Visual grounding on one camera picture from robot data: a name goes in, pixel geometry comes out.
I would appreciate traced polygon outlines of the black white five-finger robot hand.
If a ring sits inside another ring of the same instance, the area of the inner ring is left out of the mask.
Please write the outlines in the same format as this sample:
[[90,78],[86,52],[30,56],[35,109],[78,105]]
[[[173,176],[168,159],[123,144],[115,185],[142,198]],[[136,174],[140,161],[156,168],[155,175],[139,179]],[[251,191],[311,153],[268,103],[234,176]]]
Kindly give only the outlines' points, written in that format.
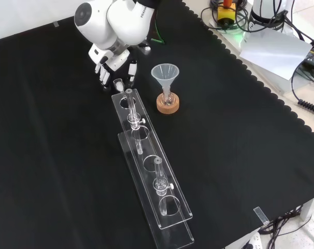
[[111,50],[99,49],[93,44],[89,50],[89,57],[96,64],[95,73],[99,74],[99,81],[103,89],[110,87],[111,76],[128,62],[128,74],[124,81],[124,87],[131,88],[137,72],[137,60],[135,60],[130,51],[126,48],[120,54],[115,54]]

